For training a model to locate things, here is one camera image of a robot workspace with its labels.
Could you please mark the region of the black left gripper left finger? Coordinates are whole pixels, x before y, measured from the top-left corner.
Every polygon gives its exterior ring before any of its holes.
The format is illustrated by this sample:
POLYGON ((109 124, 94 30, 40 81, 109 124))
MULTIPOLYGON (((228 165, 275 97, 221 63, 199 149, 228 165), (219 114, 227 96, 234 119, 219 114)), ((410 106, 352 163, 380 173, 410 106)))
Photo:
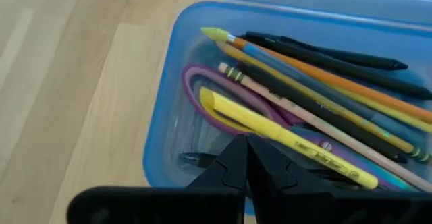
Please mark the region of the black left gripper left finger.
POLYGON ((238 135, 188 186, 89 188, 70 202, 67 224, 243 224, 247 162, 238 135))

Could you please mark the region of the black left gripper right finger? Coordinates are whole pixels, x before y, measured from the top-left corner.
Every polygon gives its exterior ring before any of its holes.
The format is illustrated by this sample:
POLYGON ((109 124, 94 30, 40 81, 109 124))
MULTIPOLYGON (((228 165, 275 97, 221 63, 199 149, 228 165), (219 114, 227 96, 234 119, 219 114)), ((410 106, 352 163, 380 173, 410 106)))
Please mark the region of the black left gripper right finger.
POLYGON ((248 183, 258 224, 432 224, 432 193, 338 188, 255 135, 248 183))

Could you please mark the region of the natural wood pencil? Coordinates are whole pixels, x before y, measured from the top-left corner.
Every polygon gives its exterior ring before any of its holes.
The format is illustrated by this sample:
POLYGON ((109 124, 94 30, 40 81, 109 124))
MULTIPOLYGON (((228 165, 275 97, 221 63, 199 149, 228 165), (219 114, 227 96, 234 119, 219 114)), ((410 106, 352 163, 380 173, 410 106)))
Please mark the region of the natural wood pencil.
POLYGON ((379 165, 382 168, 392 172, 394 175, 397 175, 398 177, 400 177, 403 180, 409 182, 410 184, 416 186, 417 188, 422 189, 424 191, 432 192, 432 184, 430 182, 427 182, 426 180, 413 174, 409 170, 401 167, 399 164, 393 162, 392 160, 390 160, 387 157, 383 156, 382 154, 376 152, 372 148, 364 145, 362 142, 349 136, 345 132, 335 128, 331 124, 318 118, 317 116, 313 115, 312 113, 309 113, 307 110, 303 109, 302 107, 299 107, 298 105, 296 105, 292 101, 289 101, 288 99, 286 99, 284 97, 280 98, 280 97, 276 96, 268 88, 265 88, 264 86, 260 85, 258 82, 255 82, 254 80, 252 80, 248 76, 245 76, 240 71, 238 71, 236 68, 230 67, 226 63, 220 63, 218 65, 218 70, 220 72, 222 72, 223 74, 225 74, 228 78, 230 78, 233 81, 234 81, 234 79, 233 79, 234 73, 236 73, 236 75, 239 77, 243 76, 243 79, 240 80, 240 83, 242 85, 244 85, 245 87, 247 87, 248 89, 251 89, 252 91, 258 93, 260 96, 263 96, 264 98, 270 100, 272 103, 275 103, 276 105, 280 106, 281 108, 288 110, 290 113, 303 119, 307 123, 315 126, 316 128, 325 132, 329 136, 335 138, 339 142, 345 144, 346 146, 350 147, 351 149, 355 150, 356 152, 358 152, 361 155, 365 156, 366 158, 370 159, 376 165, 379 165))

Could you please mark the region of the black pen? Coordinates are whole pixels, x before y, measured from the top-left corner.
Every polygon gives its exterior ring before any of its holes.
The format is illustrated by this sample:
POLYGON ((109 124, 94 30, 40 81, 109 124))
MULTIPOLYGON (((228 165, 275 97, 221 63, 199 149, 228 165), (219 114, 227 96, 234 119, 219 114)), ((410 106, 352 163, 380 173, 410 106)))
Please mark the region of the black pen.
POLYGON ((243 39, 247 40, 248 42, 255 43, 262 47, 271 49, 272 51, 278 52, 288 57, 301 60, 305 63, 309 63, 313 66, 337 72, 345 76, 350 76, 351 78, 356 78, 358 80, 362 80, 364 82, 368 82, 374 85, 378 85, 388 90, 398 92, 400 94, 405 94, 413 98, 422 100, 432 99, 432 92, 430 92, 426 88, 393 77, 388 77, 383 74, 375 73, 371 70, 368 70, 368 67, 354 65, 346 61, 342 61, 341 59, 336 59, 326 54, 322 54, 320 52, 310 51, 308 49, 304 49, 302 47, 292 44, 286 44, 278 40, 256 40, 254 38, 243 39))
POLYGON ((284 97, 306 109, 316 117, 326 121, 333 127, 343 131, 347 135, 357 139, 366 146, 372 148, 383 156, 391 159, 396 163, 407 164, 408 160, 405 154, 395 146, 381 139, 380 137, 368 132, 367 130, 357 126, 355 123, 345 119, 338 113, 329 110, 320 102, 307 96, 305 93, 293 88, 292 86, 270 76, 263 70, 246 64, 239 64, 238 69, 247 76, 258 82, 262 86, 268 88, 277 96, 284 97))
POLYGON ((256 40, 257 39, 272 40, 272 41, 278 40, 286 44, 292 44, 292 45, 302 47, 304 49, 308 49, 310 51, 320 52, 322 54, 326 54, 336 59, 341 59, 342 61, 346 61, 348 63, 363 66, 363 67, 371 67, 375 69, 384 69, 390 71, 405 70, 409 68, 408 65, 396 59, 379 57, 375 55, 366 55, 362 53, 355 53, 349 51, 341 51, 337 49, 328 49, 325 47, 318 47, 318 46, 300 42, 298 40, 294 40, 292 38, 288 38, 286 36, 276 36, 271 34, 263 34, 258 32, 247 31, 242 37, 249 38, 249 39, 254 38, 256 40))

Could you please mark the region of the yellow pencil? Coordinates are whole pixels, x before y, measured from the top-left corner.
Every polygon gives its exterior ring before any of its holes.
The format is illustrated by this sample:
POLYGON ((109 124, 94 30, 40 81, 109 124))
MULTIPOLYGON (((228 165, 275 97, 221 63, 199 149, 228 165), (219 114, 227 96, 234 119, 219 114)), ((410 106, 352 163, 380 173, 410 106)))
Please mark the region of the yellow pencil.
POLYGON ((334 113, 370 130, 420 163, 432 164, 432 153, 419 147, 424 138, 403 123, 345 97, 324 83, 263 52, 259 52, 258 57, 254 58, 227 43, 217 42, 216 45, 229 56, 266 71, 334 113))

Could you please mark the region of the blue plastic supply box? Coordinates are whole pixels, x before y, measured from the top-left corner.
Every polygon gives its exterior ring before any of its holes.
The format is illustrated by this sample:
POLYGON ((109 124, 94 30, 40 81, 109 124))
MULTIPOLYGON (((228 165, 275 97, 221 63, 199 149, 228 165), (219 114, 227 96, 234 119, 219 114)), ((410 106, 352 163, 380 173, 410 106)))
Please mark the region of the blue plastic supply box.
POLYGON ((154 187, 187 186, 200 169, 180 163, 181 152, 221 152, 232 135, 211 126, 182 86, 187 65, 231 62, 201 31, 216 26, 288 36, 312 45, 378 55, 408 65, 392 76, 432 90, 432 0, 210 0, 177 18, 144 149, 154 187))

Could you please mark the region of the purple scissors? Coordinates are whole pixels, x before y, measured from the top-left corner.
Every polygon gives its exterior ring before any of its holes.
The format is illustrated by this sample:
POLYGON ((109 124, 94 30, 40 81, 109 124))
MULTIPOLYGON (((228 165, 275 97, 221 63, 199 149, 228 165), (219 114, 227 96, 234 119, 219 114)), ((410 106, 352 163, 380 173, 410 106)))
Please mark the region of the purple scissors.
POLYGON ((364 171, 377 177, 380 185, 390 190, 413 190, 414 187, 404 180, 396 177, 394 174, 376 165, 362 155, 343 146, 342 143, 334 140, 313 126, 307 124, 300 118, 297 118, 290 112, 282 109, 276 104, 262 98, 257 93, 241 86, 223 76, 215 69, 204 65, 188 65, 182 71, 182 86, 186 96, 194 106, 211 125, 230 134, 244 134, 251 132, 250 129, 234 121, 230 121, 210 108, 205 107, 194 93, 194 79, 204 78, 222 87, 222 89, 232 93, 237 99, 245 102, 248 106, 257 110, 270 120, 280 124, 284 128, 298 134, 299 136, 311 141, 313 144, 324 148, 325 150, 343 158, 344 160, 356 165, 364 171))

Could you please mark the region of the orange pencil green eraser cap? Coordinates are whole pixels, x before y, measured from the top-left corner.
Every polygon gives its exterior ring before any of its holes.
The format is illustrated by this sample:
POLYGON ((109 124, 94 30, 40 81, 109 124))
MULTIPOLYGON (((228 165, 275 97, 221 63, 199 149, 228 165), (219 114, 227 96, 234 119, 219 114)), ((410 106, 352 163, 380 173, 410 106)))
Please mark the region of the orange pencil green eraser cap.
POLYGON ((363 86, 357 82, 326 72, 325 70, 319 69, 313 65, 309 65, 297 59, 292 59, 291 57, 287 57, 254 43, 250 43, 242 38, 230 34, 226 30, 213 27, 202 27, 200 31, 211 40, 230 44, 245 54, 258 59, 273 68, 280 65, 286 68, 293 67, 299 69, 305 74, 330 85, 332 88, 342 92, 351 99, 364 103, 379 112, 397 119, 410 118, 432 125, 432 111, 406 103, 400 99, 396 99, 372 88, 363 86))

